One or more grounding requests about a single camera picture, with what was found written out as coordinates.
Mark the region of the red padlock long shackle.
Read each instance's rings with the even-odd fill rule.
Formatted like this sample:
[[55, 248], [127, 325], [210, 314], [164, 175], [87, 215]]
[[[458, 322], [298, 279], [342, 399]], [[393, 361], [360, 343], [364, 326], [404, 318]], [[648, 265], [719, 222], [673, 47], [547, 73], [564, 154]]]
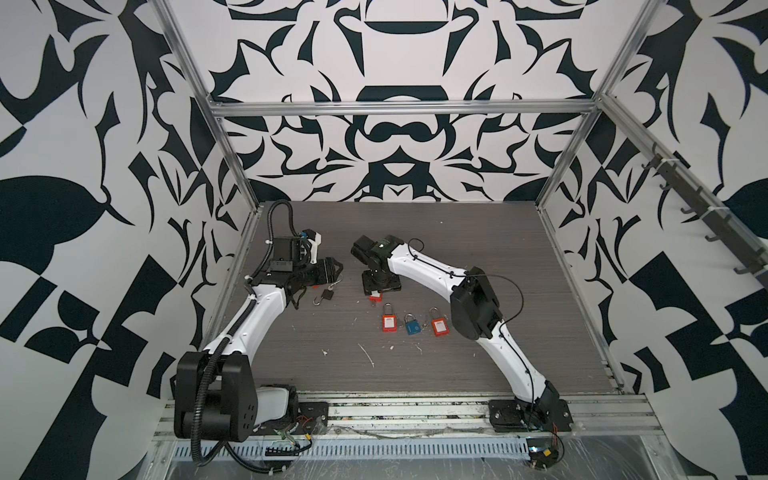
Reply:
[[397, 316], [391, 303], [385, 303], [382, 307], [382, 331], [396, 332], [398, 329]]

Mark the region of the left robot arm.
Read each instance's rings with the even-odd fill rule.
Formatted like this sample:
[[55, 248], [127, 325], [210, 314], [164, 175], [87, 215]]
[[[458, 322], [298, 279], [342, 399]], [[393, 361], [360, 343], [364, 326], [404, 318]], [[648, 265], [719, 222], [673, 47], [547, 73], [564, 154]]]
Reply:
[[234, 446], [264, 426], [275, 426], [289, 437], [302, 424], [296, 390], [292, 386], [259, 387], [254, 382], [255, 354], [275, 320], [287, 307], [297, 308], [307, 290], [334, 285], [343, 265], [322, 258], [322, 236], [312, 229], [299, 231], [289, 222], [289, 233], [275, 234], [273, 215], [287, 200], [273, 202], [266, 212], [267, 250], [255, 271], [246, 276], [243, 305], [204, 349], [188, 352], [177, 365], [174, 393], [174, 433], [190, 442], [193, 463], [203, 467], [221, 452], [232, 455], [243, 468], [262, 475], [275, 467], [246, 460]]

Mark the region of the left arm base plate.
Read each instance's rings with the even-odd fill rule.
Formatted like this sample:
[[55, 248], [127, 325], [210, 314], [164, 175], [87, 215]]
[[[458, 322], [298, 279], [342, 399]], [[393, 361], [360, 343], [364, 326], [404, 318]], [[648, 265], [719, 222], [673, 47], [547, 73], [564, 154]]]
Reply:
[[328, 402], [299, 402], [290, 406], [284, 417], [258, 425], [253, 433], [256, 435], [323, 433], [327, 430], [329, 407]]

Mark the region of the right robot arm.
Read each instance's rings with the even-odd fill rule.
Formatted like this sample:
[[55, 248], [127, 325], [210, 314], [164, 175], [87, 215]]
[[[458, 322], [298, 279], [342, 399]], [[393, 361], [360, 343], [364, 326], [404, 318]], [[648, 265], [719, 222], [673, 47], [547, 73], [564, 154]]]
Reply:
[[364, 292], [383, 293], [401, 287], [408, 278], [438, 294], [450, 306], [451, 329], [476, 342], [507, 380], [512, 400], [489, 402], [490, 423], [497, 432], [572, 430], [567, 402], [555, 386], [527, 359], [509, 332], [490, 275], [478, 267], [453, 267], [388, 235], [381, 241], [357, 239], [352, 255], [367, 266]]

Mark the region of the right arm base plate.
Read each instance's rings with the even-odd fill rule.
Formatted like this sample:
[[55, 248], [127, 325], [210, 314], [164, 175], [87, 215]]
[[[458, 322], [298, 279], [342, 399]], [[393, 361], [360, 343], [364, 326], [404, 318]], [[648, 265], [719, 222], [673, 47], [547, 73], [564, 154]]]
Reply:
[[519, 400], [491, 400], [488, 408], [491, 427], [497, 433], [572, 431], [573, 418], [562, 399], [544, 407], [532, 407]]

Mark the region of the blue padlock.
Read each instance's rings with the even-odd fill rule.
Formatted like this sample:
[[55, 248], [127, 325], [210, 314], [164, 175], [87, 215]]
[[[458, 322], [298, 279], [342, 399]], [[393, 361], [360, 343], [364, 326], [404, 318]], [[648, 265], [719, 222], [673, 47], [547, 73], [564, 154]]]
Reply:
[[418, 318], [412, 313], [405, 315], [404, 326], [408, 335], [416, 335], [422, 332], [422, 326]]

